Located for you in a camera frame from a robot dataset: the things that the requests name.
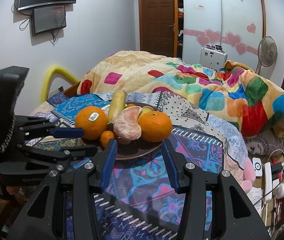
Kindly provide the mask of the white wardrobe with hearts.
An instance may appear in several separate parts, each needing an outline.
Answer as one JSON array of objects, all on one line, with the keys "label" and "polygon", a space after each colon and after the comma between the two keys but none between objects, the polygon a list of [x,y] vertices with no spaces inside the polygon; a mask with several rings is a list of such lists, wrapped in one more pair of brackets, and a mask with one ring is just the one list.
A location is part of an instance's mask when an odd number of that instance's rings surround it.
[{"label": "white wardrobe with hearts", "polygon": [[184,0],[182,60],[199,63],[203,47],[220,45],[228,60],[256,69],[263,23],[262,0]]}]

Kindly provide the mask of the slim sugarcane piece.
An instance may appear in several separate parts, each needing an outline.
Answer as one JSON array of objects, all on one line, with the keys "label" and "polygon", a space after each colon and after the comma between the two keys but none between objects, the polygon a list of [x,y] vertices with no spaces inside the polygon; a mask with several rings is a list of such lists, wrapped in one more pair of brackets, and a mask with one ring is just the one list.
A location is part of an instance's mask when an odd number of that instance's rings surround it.
[{"label": "slim sugarcane piece", "polygon": [[115,117],[125,109],[126,107],[126,97],[127,94],[124,90],[116,91],[113,94],[111,103],[109,105],[109,111],[108,111],[108,123],[113,123]]}]

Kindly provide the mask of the dark purple plate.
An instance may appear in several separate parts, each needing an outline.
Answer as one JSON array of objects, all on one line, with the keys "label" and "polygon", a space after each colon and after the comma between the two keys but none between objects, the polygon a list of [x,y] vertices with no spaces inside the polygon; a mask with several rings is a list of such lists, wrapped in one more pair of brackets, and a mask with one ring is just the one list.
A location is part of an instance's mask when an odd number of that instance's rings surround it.
[{"label": "dark purple plate", "polygon": [[118,142],[118,152],[116,160],[129,160],[142,157],[157,148],[159,148],[161,142],[148,142],[139,138],[129,144],[121,144]]}]

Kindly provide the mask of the white power strip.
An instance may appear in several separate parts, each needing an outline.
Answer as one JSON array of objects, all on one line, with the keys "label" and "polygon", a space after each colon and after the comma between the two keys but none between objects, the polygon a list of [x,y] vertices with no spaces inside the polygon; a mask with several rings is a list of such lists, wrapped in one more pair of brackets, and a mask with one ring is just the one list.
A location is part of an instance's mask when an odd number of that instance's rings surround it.
[{"label": "white power strip", "polygon": [[271,163],[264,165],[264,203],[267,204],[272,200],[273,179],[271,171]]}]

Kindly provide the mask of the peeled pomelo segment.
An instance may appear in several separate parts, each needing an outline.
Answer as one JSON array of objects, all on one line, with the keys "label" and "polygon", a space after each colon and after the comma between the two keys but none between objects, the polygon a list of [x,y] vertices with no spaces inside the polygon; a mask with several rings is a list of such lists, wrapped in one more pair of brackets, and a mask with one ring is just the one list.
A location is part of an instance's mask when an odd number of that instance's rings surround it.
[{"label": "peeled pomelo segment", "polygon": [[138,118],[142,108],[139,106],[127,107],[121,111],[113,122],[113,131],[118,138],[124,141],[134,141],[141,137],[141,127]]}]

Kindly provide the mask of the large orange with stem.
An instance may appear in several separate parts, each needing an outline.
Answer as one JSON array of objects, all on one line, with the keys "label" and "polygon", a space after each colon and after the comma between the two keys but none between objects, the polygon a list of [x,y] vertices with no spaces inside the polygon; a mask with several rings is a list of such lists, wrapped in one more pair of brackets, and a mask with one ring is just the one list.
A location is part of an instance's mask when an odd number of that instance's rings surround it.
[{"label": "large orange with stem", "polygon": [[172,131],[172,122],[168,115],[159,111],[151,111],[139,118],[143,140],[161,142],[169,137]]}]

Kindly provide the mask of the brown wooden door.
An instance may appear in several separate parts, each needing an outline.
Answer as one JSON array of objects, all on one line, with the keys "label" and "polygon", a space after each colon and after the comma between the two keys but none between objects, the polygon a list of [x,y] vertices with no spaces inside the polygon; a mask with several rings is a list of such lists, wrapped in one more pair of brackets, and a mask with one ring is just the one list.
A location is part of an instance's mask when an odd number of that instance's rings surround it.
[{"label": "brown wooden door", "polygon": [[140,49],[174,56],[174,0],[139,0]]}]

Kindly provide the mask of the small mandarin on plate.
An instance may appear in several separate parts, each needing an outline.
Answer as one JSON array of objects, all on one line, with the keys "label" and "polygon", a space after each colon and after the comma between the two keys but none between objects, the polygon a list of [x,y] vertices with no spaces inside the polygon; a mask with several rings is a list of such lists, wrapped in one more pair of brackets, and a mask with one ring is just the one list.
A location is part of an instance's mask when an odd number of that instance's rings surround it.
[{"label": "small mandarin on plate", "polygon": [[125,108],[128,108],[128,107],[134,107],[134,106],[136,106],[136,105],[135,105],[135,104],[130,103],[130,104],[126,105],[126,107],[125,107]]}]

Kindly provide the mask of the white standing fan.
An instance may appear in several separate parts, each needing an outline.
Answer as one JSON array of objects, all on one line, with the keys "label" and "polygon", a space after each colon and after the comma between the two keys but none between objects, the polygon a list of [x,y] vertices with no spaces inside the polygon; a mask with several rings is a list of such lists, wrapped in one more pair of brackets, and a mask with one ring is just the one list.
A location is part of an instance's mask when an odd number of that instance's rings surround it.
[{"label": "white standing fan", "polygon": [[261,68],[271,67],[277,60],[277,45],[275,40],[271,36],[263,37],[257,50],[258,64],[256,73],[260,74]]}]

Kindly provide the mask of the small mandarin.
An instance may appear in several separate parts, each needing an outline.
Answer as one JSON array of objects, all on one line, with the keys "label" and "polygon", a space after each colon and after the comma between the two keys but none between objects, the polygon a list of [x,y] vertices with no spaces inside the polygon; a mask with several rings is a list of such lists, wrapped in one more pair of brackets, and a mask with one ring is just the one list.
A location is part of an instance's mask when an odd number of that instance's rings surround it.
[{"label": "small mandarin", "polygon": [[126,107],[125,107],[125,108],[128,108],[128,107],[134,107],[134,106],[136,106],[136,105],[135,105],[135,104],[130,103],[130,104],[126,105]]},{"label": "small mandarin", "polygon": [[112,131],[104,131],[100,136],[100,143],[103,148],[107,147],[110,139],[114,139],[114,133]]}]

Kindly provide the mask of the pink plush toy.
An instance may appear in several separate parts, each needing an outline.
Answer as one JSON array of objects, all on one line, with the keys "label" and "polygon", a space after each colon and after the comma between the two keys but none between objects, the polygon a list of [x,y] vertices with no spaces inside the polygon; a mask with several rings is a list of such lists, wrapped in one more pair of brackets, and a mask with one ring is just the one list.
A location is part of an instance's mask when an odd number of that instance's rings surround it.
[{"label": "pink plush toy", "polygon": [[249,193],[252,189],[252,185],[255,182],[256,174],[252,161],[246,158],[244,171],[243,171],[243,181],[241,182],[241,187],[245,193]]}]

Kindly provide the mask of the colourful checked blanket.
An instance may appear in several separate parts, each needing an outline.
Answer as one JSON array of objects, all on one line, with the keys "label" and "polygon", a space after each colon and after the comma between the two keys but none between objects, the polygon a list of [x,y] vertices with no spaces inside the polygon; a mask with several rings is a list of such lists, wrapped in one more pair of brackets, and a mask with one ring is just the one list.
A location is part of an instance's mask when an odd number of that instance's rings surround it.
[{"label": "colourful checked blanket", "polygon": [[213,70],[146,51],[119,51],[87,72],[77,94],[117,90],[171,92],[235,125],[244,137],[269,128],[284,137],[284,90],[238,62]]}]

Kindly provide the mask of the grey patterned pillow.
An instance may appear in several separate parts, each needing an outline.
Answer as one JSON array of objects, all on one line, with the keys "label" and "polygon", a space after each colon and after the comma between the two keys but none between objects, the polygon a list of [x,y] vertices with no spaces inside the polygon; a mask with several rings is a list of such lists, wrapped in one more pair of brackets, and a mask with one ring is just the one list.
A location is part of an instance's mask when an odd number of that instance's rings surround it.
[{"label": "grey patterned pillow", "polygon": [[284,151],[284,137],[276,137],[272,129],[267,129],[257,136],[244,138],[248,153],[252,155],[277,156]]}]

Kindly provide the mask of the small wall monitor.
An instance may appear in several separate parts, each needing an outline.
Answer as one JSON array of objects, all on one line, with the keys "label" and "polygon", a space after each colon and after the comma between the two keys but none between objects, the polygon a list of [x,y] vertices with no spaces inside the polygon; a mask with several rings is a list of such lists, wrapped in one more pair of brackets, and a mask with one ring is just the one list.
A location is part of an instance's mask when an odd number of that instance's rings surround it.
[{"label": "small wall monitor", "polygon": [[32,36],[63,29],[67,26],[64,5],[36,8],[31,14]]}]

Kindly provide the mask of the large orange with sticker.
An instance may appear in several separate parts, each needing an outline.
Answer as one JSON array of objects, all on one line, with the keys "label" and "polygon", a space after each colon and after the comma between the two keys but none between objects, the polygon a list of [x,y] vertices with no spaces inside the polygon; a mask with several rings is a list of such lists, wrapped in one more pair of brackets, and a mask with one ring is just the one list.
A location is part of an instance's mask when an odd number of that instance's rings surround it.
[{"label": "large orange with sticker", "polygon": [[108,119],[99,107],[88,106],[75,116],[75,127],[84,131],[83,138],[97,140],[107,130]]}]

